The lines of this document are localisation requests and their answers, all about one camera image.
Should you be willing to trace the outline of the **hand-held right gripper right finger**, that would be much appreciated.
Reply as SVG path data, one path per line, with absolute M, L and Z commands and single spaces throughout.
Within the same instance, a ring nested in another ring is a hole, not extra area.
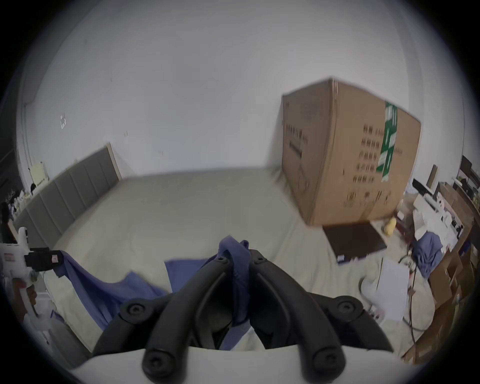
M 249 252 L 250 325 L 267 350 L 298 345 L 302 375 L 309 383 L 331 383 L 343 373 L 343 346 L 393 352 L 356 297 L 307 292 L 258 250 Z

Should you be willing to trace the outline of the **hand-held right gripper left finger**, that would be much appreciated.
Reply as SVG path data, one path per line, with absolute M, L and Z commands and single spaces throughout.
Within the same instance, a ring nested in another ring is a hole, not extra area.
M 217 331 L 197 322 L 216 289 L 231 283 L 231 278 L 231 259 L 217 256 L 176 293 L 126 301 L 97 341 L 93 357 L 138 347 L 145 350 L 141 370 L 152 383 L 182 383 L 191 341 L 199 347 L 216 347 L 213 334 Z

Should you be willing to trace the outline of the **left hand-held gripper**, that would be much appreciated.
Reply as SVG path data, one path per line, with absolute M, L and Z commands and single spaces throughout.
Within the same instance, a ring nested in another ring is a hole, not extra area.
M 2 274 L 9 278 L 21 279 L 26 286 L 34 285 L 40 272 L 52 270 L 63 265 L 63 253 L 50 248 L 30 248 L 28 230 L 22 226 L 18 230 L 16 244 L 1 243 L 0 247 Z M 47 332 L 50 330 L 49 318 L 38 314 L 35 306 L 31 306 L 26 290 L 21 291 L 21 298 L 27 309 L 28 320 L 34 331 Z

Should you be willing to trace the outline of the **person's left hand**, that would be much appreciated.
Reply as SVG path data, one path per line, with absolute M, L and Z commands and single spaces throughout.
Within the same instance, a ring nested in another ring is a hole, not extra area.
M 21 292 L 22 290 L 25 290 L 31 306 L 34 306 L 36 304 L 37 293 L 33 285 L 27 287 L 25 281 L 18 278 L 12 279 L 11 289 L 13 292 L 11 306 L 13 308 L 13 312 L 17 317 L 17 320 L 19 321 L 19 323 L 22 324 L 24 317 L 27 314 L 27 309 L 23 302 Z

